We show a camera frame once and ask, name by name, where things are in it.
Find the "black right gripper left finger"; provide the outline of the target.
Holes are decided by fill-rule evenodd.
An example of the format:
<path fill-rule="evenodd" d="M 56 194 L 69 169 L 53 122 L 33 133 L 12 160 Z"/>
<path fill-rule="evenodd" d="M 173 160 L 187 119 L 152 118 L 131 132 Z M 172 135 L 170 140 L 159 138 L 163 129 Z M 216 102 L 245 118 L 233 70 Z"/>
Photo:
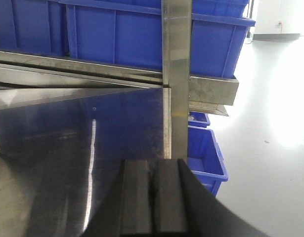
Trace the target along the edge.
<path fill-rule="evenodd" d="M 145 160 L 122 161 L 116 180 L 89 222 L 85 236 L 152 236 L 149 185 Z"/>

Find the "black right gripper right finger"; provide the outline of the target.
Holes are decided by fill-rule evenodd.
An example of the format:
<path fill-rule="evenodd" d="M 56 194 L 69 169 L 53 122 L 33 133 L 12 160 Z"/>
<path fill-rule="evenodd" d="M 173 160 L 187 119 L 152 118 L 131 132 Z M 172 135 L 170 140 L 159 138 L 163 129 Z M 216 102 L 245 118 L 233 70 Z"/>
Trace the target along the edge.
<path fill-rule="evenodd" d="M 218 201 L 182 159 L 159 160 L 154 187 L 156 237 L 266 236 Z"/>

